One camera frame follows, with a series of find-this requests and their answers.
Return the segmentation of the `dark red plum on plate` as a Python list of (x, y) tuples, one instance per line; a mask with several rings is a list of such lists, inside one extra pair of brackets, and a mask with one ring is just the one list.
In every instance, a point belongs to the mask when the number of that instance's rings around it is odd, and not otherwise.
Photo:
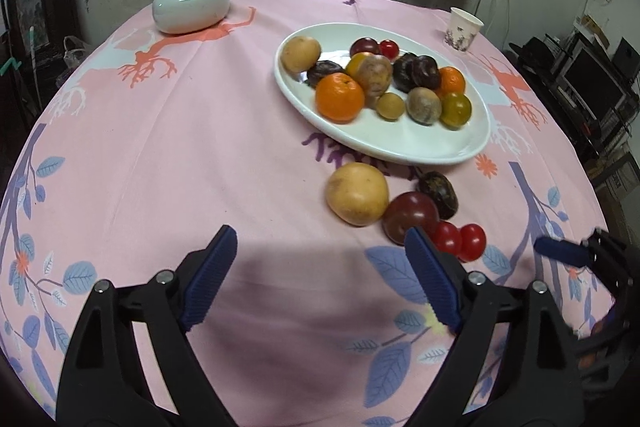
[(370, 37), (362, 37), (357, 39), (349, 48), (349, 56), (354, 57), (359, 53), (371, 53), (378, 55), (381, 53), (378, 42)]

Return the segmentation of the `yellow-orange tomato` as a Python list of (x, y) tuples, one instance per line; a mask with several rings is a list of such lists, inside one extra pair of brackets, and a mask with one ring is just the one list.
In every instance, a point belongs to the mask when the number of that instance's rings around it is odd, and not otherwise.
[(360, 52), (354, 54), (345, 67), (345, 72), (350, 78), (355, 79), (361, 63), (371, 56), (370, 52)]

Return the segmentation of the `brown passion fruit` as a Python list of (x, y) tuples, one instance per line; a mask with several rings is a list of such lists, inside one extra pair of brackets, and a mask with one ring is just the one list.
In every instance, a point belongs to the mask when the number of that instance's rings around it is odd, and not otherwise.
[(371, 54), (360, 65), (355, 80), (368, 98), (378, 98), (390, 87), (392, 63), (383, 55)]

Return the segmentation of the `white ceramic lidded jar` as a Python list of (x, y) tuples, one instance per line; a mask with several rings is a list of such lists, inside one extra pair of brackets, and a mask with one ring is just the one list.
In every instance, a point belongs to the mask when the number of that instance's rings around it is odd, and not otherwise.
[(230, 0), (153, 0), (156, 28), (166, 35), (183, 35), (219, 23), (230, 10)]

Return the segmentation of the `dark mangosteen with star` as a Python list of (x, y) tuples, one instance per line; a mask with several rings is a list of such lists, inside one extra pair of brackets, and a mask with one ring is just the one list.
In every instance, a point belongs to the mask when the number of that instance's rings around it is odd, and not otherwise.
[(413, 57), (410, 64), (410, 74), (416, 87), (435, 91), (442, 84), (437, 62), (434, 57), (429, 55)]

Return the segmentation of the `pink patterned tablecloth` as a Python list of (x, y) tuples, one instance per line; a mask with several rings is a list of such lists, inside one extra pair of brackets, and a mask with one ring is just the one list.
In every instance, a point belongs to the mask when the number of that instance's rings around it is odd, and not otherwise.
[(451, 343), (378, 225), (326, 208), (356, 154), (296, 112), (272, 75), (291, 32), (384, 28), (435, 50), (491, 113), (483, 153), (446, 170), (488, 249), (476, 269), (545, 280), (588, 333), (611, 304), (586, 270), (538, 258), (541, 234), (582, 239), (602, 211), (574, 148), (485, 38), (446, 46), (449, 16), (390, 0), (232, 0), (228, 18), (168, 38), (149, 10), (66, 81), (23, 148), (1, 205), (1, 347), (53, 413), (70, 334), (99, 279), (140, 284), (221, 225), (239, 254), (190, 343), (242, 426), (386, 426), (410, 416)]

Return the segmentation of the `dark mangosteen front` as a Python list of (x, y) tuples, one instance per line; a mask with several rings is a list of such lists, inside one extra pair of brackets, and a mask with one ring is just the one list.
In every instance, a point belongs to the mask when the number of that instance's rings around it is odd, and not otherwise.
[(402, 54), (393, 64), (393, 84), (401, 92), (409, 93), (416, 87), (412, 77), (412, 63), (416, 54)]

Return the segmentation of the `yellow passion fruit on cloth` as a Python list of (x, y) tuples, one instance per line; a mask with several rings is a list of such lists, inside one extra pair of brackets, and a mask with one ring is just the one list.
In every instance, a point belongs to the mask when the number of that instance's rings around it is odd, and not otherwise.
[(354, 227), (367, 227), (384, 215), (390, 189), (378, 168), (350, 162), (331, 174), (324, 197), (337, 217)]

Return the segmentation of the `red cherry tomato right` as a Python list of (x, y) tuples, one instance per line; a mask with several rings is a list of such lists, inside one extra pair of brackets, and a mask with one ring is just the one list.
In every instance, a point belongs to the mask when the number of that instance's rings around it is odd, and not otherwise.
[(486, 233), (476, 223), (469, 223), (460, 229), (461, 247), (458, 258), (462, 262), (473, 262), (483, 256), (487, 246)]

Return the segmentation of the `yellow passion fruit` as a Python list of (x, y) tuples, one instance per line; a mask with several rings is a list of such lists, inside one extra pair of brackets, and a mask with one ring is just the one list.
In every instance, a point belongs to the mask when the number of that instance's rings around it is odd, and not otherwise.
[(298, 75), (307, 72), (316, 64), (321, 55), (318, 40), (308, 36), (297, 36), (284, 44), (280, 53), (282, 66), (291, 74)]
[(378, 168), (350, 162), (331, 174), (324, 197), (337, 217), (354, 227), (367, 227), (384, 215), (390, 189)]

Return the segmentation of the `orange mandarin near jar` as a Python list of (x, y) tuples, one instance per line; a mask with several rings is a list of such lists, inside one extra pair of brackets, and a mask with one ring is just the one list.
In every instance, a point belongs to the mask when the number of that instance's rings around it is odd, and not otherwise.
[(323, 77), (314, 90), (318, 113), (337, 124), (354, 120), (366, 104), (360, 84), (349, 75), (336, 72)]

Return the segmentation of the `tan round passion fruit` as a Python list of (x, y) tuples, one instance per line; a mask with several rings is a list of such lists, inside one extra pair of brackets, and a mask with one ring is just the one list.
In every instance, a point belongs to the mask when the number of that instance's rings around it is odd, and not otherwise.
[(418, 124), (431, 126), (442, 115), (442, 102), (438, 95), (426, 88), (412, 89), (406, 100), (407, 113)]

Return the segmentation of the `red cherry tomato on plate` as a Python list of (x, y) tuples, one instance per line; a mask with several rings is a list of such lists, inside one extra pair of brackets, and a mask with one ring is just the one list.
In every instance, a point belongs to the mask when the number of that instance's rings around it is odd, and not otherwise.
[(378, 43), (378, 49), (380, 50), (380, 54), (388, 58), (391, 62), (395, 61), (400, 55), (398, 44), (390, 39), (380, 41)]

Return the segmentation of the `patterned paper cup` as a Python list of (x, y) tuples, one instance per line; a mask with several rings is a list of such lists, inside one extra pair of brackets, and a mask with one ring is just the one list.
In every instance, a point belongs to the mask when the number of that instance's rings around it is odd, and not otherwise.
[(457, 51), (466, 52), (483, 27), (484, 22), (475, 15), (459, 8), (451, 8), (445, 43)]

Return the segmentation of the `dark date on plate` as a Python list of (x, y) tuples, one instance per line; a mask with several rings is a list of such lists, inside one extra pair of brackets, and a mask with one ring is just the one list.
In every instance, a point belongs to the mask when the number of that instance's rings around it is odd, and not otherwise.
[(332, 61), (318, 61), (307, 70), (306, 83), (308, 83), (311, 88), (315, 88), (324, 77), (333, 74), (344, 74), (344, 68), (340, 64)]

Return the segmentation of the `black monitor shelf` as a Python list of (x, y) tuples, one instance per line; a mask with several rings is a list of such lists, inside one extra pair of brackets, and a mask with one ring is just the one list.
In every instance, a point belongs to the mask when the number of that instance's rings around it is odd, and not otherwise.
[(631, 132), (639, 95), (606, 53), (582, 34), (552, 52), (533, 37), (509, 44), (510, 60), (574, 146), (579, 160), (610, 153)]

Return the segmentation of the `green-yellow mandarin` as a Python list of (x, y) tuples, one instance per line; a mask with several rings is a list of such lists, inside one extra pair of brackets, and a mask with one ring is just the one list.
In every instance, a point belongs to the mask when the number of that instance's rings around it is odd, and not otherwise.
[(447, 93), (440, 99), (440, 103), (442, 103), (440, 122), (449, 128), (459, 129), (472, 117), (472, 103), (463, 93)]

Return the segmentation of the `orange mandarin far side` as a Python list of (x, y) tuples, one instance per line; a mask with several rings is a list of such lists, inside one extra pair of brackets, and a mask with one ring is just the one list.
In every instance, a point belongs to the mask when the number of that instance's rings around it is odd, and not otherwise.
[(466, 81), (459, 69), (454, 66), (441, 67), (439, 70), (440, 86), (436, 90), (439, 98), (449, 93), (465, 94)]

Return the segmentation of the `small tan longan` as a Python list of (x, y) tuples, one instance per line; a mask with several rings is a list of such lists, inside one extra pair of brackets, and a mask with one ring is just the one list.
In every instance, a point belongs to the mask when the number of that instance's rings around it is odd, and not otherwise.
[(398, 120), (405, 113), (405, 101), (393, 92), (386, 92), (375, 102), (378, 116), (388, 121)]

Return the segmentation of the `red cherry tomato left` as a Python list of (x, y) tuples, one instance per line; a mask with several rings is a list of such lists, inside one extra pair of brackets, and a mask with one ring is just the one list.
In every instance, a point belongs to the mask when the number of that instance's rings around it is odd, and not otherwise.
[(462, 247), (460, 230), (448, 221), (439, 221), (431, 236), (432, 242), (442, 253), (457, 257)]

